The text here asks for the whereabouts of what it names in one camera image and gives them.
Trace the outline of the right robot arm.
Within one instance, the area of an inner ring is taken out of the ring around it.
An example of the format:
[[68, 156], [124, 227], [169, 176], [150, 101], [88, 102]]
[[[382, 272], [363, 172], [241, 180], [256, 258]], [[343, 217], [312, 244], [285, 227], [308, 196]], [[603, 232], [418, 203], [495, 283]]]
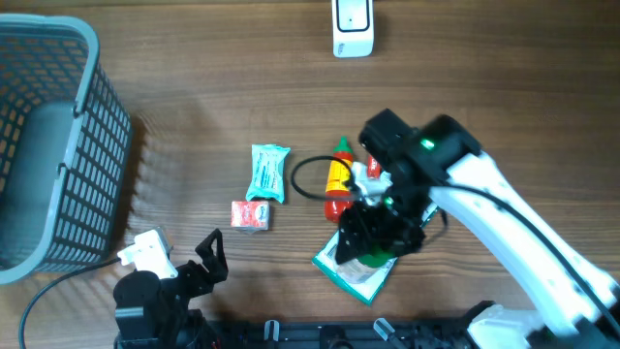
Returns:
[[455, 119], [442, 114], [415, 128], [383, 110], [365, 123], [358, 140], [391, 184], [355, 186], [356, 197], [338, 226], [338, 264], [418, 252], [424, 212], [437, 206], [474, 234], [533, 304], [529, 311], [499, 304], [480, 311], [467, 327], [477, 346], [618, 346], [618, 282], [571, 248]]

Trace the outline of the green white glove package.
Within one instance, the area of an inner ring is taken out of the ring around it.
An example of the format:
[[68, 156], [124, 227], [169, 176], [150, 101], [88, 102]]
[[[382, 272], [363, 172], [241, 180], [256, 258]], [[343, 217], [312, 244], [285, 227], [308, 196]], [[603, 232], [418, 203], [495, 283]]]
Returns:
[[432, 204], [406, 217], [390, 206], [356, 203], [345, 209], [333, 237], [312, 263], [336, 286], [369, 305], [397, 259], [422, 248], [423, 227], [436, 211]]

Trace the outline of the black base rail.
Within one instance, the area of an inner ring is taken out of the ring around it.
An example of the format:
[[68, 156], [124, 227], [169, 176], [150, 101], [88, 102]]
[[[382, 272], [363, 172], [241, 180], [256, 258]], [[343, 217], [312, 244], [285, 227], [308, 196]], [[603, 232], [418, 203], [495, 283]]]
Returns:
[[365, 322], [262, 323], [208, 321], [195, 342], [204, 349], [404, 348], [474, 349], [478, 345], [459, 319]]

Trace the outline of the red coffee stick sachet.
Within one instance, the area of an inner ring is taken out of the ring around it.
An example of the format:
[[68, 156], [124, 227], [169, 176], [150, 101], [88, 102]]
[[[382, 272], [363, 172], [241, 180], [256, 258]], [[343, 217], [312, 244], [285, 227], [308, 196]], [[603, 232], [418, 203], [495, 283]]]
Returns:
[[382, 168], [372, 155], [368, 156], [366, 173], [368, 178], [379, 179], [381, 177]]

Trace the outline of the teal wet wipes pack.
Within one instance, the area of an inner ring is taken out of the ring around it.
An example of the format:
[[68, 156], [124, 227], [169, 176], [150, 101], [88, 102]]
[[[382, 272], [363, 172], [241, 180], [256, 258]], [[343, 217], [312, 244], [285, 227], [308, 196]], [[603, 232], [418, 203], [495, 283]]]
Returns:
[[252, 178], [245, 199], [272, 199], [283, 204], [285, 160], [291, 149], [277, 144], [253, 144], [251, 150]]

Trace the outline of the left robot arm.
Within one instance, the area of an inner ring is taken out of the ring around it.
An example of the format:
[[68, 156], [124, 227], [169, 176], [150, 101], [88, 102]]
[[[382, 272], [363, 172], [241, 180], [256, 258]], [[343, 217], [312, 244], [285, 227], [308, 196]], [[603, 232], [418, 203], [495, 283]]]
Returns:
[[113, 289], [116, 348], [220, 348], [219, 334], [190, 300], [213, 291], [228, 278], [223, 235], [212, 231], [195, 248], [201, 258], [181, 266], [170, 260], [171, 246], [159, 227], [138, 234], [117, 257], [136, 269]]

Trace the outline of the green lid jar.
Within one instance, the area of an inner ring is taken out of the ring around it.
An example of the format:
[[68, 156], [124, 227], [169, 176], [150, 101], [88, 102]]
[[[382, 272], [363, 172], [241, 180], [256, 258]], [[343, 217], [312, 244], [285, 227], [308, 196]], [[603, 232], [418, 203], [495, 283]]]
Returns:
[[395, 257], [381, 248], [373, 249], [369, 254], [338, 265], [336, 274], [351, 284], [367, 281], [377, 271], [391, 267]]

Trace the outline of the red white tissue pack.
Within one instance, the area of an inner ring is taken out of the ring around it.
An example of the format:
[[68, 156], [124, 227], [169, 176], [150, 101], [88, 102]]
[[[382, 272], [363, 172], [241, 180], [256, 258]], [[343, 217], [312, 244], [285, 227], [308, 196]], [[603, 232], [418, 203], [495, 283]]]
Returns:
[[233, 201], [231, 226], [234, 229], [256, 232], [269, 228], [270, 205], [267, 201]]

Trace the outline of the red chili sauce bottle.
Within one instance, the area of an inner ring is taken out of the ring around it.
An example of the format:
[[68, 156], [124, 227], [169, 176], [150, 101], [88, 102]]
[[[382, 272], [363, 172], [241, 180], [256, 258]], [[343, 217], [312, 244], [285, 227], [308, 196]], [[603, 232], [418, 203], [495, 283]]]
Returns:
[[[353, 165], [354, 154], [345, 136], [334, 147], [333, 156], [340, 159], [340, 161], [332, 160], [330, 162], [325, 194], [328, 197], [348, 197], [350, 190], [346, 186], [346, 182], [351, 178], [349, 168]], [[351, 201], [326, 201], [324, 205], [325, 218], [328, 221], [337, 223], [341, 214], [351, 204]]]

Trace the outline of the white barcode scanner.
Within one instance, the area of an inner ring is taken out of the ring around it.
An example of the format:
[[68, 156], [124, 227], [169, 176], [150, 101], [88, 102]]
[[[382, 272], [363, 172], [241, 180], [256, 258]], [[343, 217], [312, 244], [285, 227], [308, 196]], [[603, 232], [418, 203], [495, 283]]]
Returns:
[[332, 0], [333, 55], [336, 58], [369, 56], [374, 47], [372, 0]]

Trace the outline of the grey plastic mesh basket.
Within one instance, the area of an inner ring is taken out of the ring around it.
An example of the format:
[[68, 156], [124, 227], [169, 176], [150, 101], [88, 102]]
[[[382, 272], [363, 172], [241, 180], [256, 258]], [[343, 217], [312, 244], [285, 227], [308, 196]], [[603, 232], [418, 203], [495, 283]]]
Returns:
[[3, 283], [107, 257], [133, 132], [88, 23], [2, 15]]

